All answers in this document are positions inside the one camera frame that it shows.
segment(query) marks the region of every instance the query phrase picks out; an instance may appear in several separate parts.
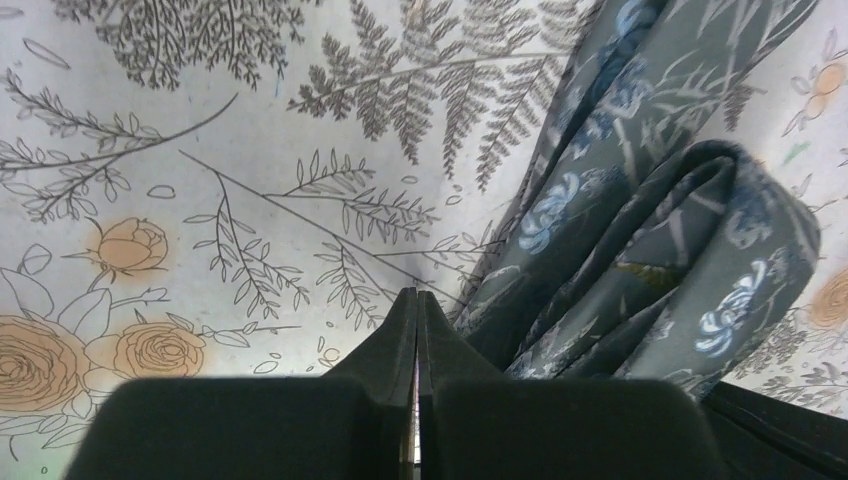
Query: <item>black plastic piece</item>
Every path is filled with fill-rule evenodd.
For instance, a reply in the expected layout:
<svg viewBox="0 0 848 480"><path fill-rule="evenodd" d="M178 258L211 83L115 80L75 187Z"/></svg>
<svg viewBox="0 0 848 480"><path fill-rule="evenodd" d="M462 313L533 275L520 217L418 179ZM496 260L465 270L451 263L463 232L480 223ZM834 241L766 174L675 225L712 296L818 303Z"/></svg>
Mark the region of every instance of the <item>black plastic piece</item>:
<svg viewBox="0 0 848 480"><path fill-rule="evenodd" d="M122 386L67 478L819 480L848 478L846 438L848 422L725 384L701 408L661 382L509 380L405 289L321 378Z"/></svg>

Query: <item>green mark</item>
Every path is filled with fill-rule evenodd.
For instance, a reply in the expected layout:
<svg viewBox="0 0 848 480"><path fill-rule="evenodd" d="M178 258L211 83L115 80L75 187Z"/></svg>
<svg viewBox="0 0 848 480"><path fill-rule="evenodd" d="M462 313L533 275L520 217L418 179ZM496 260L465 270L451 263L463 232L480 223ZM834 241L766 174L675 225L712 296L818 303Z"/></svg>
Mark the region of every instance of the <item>green mark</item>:
<svg viewBox="0 0 848 480"><path fill-rule="evenodd" d="M789 149L789 153L786 154L786 158L783 159L783 164L788 165L789 162L795 160L795 157L801 154L804 150L810 148L812 145L810 142L796 143L792 145L792 148Z"/></svg>

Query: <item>fabric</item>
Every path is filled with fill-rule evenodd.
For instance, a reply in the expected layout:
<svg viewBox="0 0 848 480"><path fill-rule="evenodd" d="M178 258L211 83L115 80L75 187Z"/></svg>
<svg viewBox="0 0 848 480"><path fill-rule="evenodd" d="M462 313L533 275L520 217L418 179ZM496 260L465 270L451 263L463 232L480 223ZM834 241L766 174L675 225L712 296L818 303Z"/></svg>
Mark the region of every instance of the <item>fabric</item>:
<svg viewBox="0 0 848 480"><path fill-rule="evenodd" d="M60 477L128 378L320 374L407 285L455 318L550 176L559 134L537 140L558 84L600 70L589 45L617 13L574 50L603 3L0 1L0 478ZM759 28L808 4L675 0L662 25L691 25L699 3L755 11ZM741 144L823 230L809 288L726 380L843 417L846 8L820 0L766 58L737 62L757 65L697 135ZM650 42L638 31L656 20L623 17Z"/></svg>
<svg viewBox="0 0 848 480"><path fill-rule="evenodd" d="M494 365L701 397L803 290L812 214L741 148L686 146L814 2L716 7L607 2L548 134L562 154L457 322Z"/></svg>

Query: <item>fabric fold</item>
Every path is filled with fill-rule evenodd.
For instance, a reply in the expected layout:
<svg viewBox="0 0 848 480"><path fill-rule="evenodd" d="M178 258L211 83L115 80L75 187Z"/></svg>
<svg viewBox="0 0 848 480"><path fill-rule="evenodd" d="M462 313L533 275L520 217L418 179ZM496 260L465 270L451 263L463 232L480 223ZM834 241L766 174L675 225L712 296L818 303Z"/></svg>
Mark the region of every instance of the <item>fabric fold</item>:
<svg viewBox="0 0 848 480"><path fill-rule="evenodd" d="M816 2L714 3L601 12L578 54L597 73L567 87L542 140L558 139L557 156L455 324L495 366L666 378L698 396L806 285L819 247L809 211L740 147L690 144Z"/></svg>

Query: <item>fern print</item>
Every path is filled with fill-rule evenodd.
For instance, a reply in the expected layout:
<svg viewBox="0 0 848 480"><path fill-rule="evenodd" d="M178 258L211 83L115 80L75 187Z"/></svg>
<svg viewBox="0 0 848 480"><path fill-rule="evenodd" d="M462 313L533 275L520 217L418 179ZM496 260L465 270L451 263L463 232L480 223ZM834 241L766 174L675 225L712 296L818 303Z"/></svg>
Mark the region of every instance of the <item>fern print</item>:
<svg viewBox="0 0 848 480"><path fill-rule="evenodd" d="M226 66L256 90L260 65L282 78L286 39L304 41L297 0L53 0L61 19L96 23L127 78L151 89L176 90L188 65ZM310 4L312 0L300 0Z"/></svg>
<svg viewBox="0 0 848 480"><path fill-rule="evenodd" d="M553 56L527 60L507 67L504 90L497 97L499 107L494 119L487 122L489 133L483 136L480 155L477 157L477 185L486 186L497 168L501 166L510 147L519 145L532 135L531 128L541 126L538 110L544 110L553 100L559 77L565 66Z"/></svg>
<svg viewBox="0 0 848 480"><path fill-rule="evenodd" d="M392 37L362 0L351 0L358 44L326 35L325 65L310 67L310 83L300 86L289 109L315 117L332 112L336 121L356 112L365 138L376 141L393 129L416 165L419 145L433 128L433 102L444 102L442 164L449 179L466 138L486 122L477 178L485 191L504 157L539 126L564 60L601 3L544 2L540 22L519 0L472 0L462 20L450 15L450 0L404 0L403 32ZM518 53L540 33L553 51Z"/></svg>

